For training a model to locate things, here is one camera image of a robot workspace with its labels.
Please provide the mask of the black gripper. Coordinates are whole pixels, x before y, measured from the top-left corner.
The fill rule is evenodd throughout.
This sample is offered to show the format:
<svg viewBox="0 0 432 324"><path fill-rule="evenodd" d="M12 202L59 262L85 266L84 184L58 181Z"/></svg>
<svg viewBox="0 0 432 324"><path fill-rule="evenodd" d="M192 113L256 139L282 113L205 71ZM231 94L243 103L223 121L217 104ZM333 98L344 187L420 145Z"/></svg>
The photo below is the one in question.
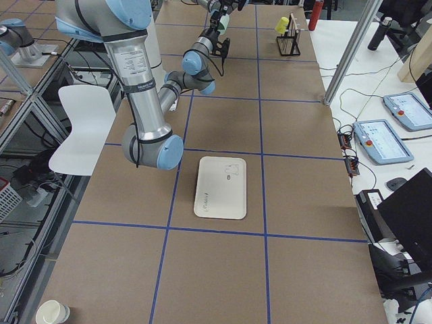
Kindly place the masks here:
<svg viewBox="0 0 432 324"><path fill-rule="evenodd" d="M242 11L247 4L247 0L220 0L219 11L223 14L230 14L233 11Z"/></svg>
<svg viewBox="0 0 432 324"><path fill-rule="evenodd" d="M215 32L218 32L219 22L220 22L220 12L215 9L211 12L210 24L209 24L210 28Z"/></svg>

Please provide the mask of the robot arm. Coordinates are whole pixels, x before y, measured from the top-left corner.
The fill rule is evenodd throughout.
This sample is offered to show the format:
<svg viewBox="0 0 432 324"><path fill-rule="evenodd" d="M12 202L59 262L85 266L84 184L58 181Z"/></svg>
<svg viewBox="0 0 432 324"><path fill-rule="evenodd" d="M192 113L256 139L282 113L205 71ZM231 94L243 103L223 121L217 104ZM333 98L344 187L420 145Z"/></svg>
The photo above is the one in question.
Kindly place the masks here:
<svg viewBox="0 0 432 324"><path fill-rule="evenodd" d="M191 0L182 1L186 5L199 5L205 8L209 13L220 11L223 14L231 14L233 11L242 11L245 5L248 5L247 0Z"/></svg>
<svg viewBox="0 0 432 324"><path fill-rule="evenodd" d="M152 17L150 1L56 1L60 32L81 41L103 43L131 106L134 121L122 142L124 155L136 166L170 170L182 159L184 143L164 115L184 90L207 95L215 90L210 56L227 57L230 40L219 42L220 26L244 1L198 1L211 14L209 28L182 59L183 70L166 75L158 88L151 71L145 40Z"/></svg>

